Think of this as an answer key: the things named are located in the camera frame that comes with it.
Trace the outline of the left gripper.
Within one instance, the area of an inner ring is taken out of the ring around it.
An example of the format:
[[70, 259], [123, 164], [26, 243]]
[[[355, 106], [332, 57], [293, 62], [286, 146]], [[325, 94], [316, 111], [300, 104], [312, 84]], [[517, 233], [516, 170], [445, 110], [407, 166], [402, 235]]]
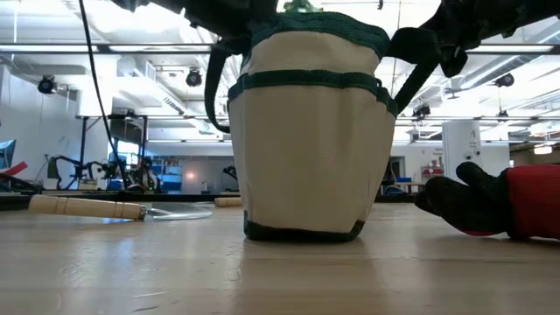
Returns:
[[277, 13], [279, 0], [109, 0], [152, 29], [186, 24], [222, 37], [249, 33]]

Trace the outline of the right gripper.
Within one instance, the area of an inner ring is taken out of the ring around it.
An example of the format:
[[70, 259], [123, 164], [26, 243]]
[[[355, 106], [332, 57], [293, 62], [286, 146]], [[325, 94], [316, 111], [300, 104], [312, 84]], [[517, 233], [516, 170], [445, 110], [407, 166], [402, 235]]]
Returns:
[[421, 28], [437, 35], [442, 44], [440, 66], [444, 76], [451, 78], [468, 61], [463, 45], [479, 45], [497, 35], [506, 39], [518, 28], [558, 15], [560, 0], [441, 0]]

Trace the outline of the beige gardening bag green trim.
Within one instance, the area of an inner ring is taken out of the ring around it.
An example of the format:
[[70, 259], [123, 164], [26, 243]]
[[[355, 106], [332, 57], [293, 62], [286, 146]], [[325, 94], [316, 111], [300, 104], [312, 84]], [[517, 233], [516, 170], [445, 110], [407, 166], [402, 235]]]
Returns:
[[378, 192], [396, 118], [442, 58], [433, 31], [388, 35], [338, 12], [282, 12], [213, 47], [205, 107], [242, 56], [228, 122], [252, 241], [349, 242]]

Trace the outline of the black and red garden glove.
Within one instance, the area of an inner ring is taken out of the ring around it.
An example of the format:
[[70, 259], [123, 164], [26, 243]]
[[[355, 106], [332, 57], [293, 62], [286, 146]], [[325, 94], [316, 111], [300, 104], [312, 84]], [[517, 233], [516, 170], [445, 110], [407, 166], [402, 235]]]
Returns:
[[560, 241], [560, 164], [521, 165], [495, 177], [464, 162], [456, 175], [428, 180], [415, 205], [467, 235]]

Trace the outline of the green potted plant black pot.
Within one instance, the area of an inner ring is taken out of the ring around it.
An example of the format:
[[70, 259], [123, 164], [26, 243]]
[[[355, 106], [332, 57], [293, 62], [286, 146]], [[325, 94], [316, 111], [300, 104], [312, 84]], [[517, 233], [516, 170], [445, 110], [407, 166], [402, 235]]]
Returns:
[[289, 0], [283, 4], [285, 12], [320, 12], [323, 10], [318, 4], [313, 3], [311, 0]]

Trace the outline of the white column with devices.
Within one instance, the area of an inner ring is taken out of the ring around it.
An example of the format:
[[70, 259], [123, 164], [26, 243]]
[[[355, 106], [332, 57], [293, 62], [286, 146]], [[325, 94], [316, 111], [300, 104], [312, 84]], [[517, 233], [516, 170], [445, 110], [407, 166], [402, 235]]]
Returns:
[[480, 123], [478, 121], [449, 121], [443, 128], [444, 175], [459, 183], [457, 167], [463, 162], [482, 166]]

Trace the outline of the blue storage shelf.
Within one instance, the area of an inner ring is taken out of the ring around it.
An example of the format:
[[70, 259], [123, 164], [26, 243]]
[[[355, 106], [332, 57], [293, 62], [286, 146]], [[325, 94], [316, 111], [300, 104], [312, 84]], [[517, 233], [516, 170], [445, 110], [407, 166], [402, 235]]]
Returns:
[[182, 161], [177, 158], [166, 158], [162, 163], [162, 189], [171, 192], [180, 192], [183, 181]]

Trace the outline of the black background robot workstation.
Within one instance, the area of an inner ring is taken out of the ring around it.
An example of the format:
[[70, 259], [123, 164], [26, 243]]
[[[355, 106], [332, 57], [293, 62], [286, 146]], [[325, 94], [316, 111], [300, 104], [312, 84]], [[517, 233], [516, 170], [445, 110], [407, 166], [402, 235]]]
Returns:
[[46, 190], [56, 191], [105, 191], [124, 190], [140, 193], [159, 193], [161, 182], [152, 171], [152, 160], [146, 155], [148, 140], [149, 118], [146, 115], [111, 114], [110, 120], [123, 122], [123, 127], [128, 127], [131, 120], [139, 120], [140, 144], [136, 153], [118, 152], [119, 140], [109, 139], [111, 152], [102, 161], [85, 159], [87, 133], [93, 126], [88, 116], [82, 116], [80, 128], [80, 148], [76, 159], [55, 155], [46, 159], [46, 179], [43, 187]]

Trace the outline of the blue computer monitor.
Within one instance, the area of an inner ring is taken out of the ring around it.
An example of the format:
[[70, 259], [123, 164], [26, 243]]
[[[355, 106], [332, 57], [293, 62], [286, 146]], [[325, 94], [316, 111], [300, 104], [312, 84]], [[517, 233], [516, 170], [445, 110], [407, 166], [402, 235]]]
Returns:
[[11, 168], [16, 140], [0, 142], [0, 170]]

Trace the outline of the black aluminium table frame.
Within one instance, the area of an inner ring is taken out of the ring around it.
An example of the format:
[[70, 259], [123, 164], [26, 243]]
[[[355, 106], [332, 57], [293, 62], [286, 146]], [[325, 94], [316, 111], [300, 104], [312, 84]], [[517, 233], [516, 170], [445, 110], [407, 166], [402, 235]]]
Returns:
[[[210, 202], [217, 198], [233, 198], [233, 195], [211, 194], [141, 194], [132, 192], [73, 193], [61, 194], [61, 197], [104, 200], [114, 202]], [[25, 210], [31, 201], [31, 195], [0, 195], [0, 212]]]

